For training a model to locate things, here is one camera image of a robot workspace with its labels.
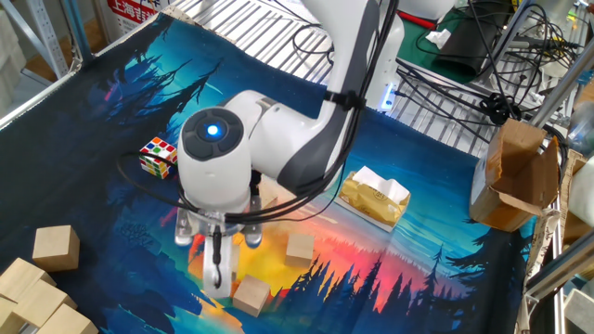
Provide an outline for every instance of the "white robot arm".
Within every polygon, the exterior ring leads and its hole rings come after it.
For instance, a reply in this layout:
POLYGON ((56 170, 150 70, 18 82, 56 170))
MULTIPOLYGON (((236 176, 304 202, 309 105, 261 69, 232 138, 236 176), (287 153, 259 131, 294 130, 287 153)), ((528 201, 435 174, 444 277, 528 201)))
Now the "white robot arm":
POLYGON ((178 142, 181 200, 198 212, 179 209, 175 240, 206 237, 203 282, 214 298, 231 292, 231 238, 242 231, 249 246, 262 239, 256 224, 228 224, 229 214, 259 211, 250 191, 252 170, 278 181, 296 196, 335 181, 359 90, 368 72, 369 47, 380 11, 371 0, 303 0, 329 33, 335 49, 327 98, 317 119, 268 96, 244 91, 214 108, 196 112, 178 142))

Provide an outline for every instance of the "forest landscape print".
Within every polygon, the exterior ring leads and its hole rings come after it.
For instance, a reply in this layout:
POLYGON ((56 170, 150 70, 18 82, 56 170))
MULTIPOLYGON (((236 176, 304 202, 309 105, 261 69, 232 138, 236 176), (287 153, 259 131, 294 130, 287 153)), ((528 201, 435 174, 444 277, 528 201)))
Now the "forest landscape print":
MULTIPOLYGON (((397 180, 411 192, 407 213, 390 234, 333 204, 302 223, 265 225, 256 250, 235 236, 234 289, 245 275, 271 286, 254 318, 231 299, 205 295, 203 237, 176 246, 176 209, 126 183, 115 161, 154 136, 176 145, 187 117, 246 89, 315 117, 324 87, 164 15, 83 73, 0 131, 1 144, 15 143, 7 154, 20 156, 10 177, 0 166, 0 183, 13 194, 0 194, 0 236, 10 236, 0 237, 0 269, 15 256, 31 259, 35 228, 72 225, 81 266, 52 277, 101 333, 513 332, 534 227, 504 233, 469 219, 474 157, 368 110, 345 171, 367 166, 397 180), (75 103, 60 105, 65 96, 75 103), (25 196, 38 203, 34 210, 18 200, 25 196), (283 264, 291 233, 316 238, 307 269, 283 264)), ((126 170, 176 197, 176 175, 160 181, 134 160, 126 170)), ((336 186, 291 218, 320 211, 336 186)))

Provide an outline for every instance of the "gold package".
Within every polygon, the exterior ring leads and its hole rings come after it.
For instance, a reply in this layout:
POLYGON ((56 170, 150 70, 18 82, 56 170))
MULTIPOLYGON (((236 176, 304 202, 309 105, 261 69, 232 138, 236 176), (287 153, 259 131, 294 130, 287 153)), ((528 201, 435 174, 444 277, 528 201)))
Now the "gold package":
POLYGON ((354 175, 355 172, 349 173, 349 177, 342 184, 339 197, 378 223, 390 226, 389 230, 394 228, 407 210, 410 194, 400 203, 394 203, 380 191, 353 180, 354 175))

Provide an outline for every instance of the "white paper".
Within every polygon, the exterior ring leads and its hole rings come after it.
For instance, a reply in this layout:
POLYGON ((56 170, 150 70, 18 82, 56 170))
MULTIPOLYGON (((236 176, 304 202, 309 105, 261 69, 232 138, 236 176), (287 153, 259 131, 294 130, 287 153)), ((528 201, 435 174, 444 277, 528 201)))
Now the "white paper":
POLYGON ((437 48, 441 50, 451 35, 452 33, 450 31, 444 29, 442 32, 429 32, 425 38, 427 38, 429 42, 437 45, 437 48))
POLYGON ((410 194, 410 192, 396 182, 396 180, 384 180, 381 176, 371 171, 367 166, 363 166, 363 168, 353 176, 353 180, 380 191, 396 204, 406 199, 410 194))

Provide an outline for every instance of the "cardboard box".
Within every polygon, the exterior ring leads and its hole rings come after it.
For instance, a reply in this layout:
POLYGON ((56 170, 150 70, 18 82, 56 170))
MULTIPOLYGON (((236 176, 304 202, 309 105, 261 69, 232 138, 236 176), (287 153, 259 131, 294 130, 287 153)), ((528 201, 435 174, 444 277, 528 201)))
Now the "cardboard box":
POLYGON ((508 120, 474 171, 470 216, 503 231, 515 231, 557 198, 557 139, 542 153, 547 132, 508 120))
POLYGON ((567 166, 565 167, 565 175, 561 183, 561 224, 562 224, 562 239, 564 244, 571 244, 584 236, 591 230, 591 227, 577 218, 573 213, 569 212, 569 192, 572 187, 572 180, 574 175, 579 172, 588 159, 583 155, 570 149, 567 154, 567 166))

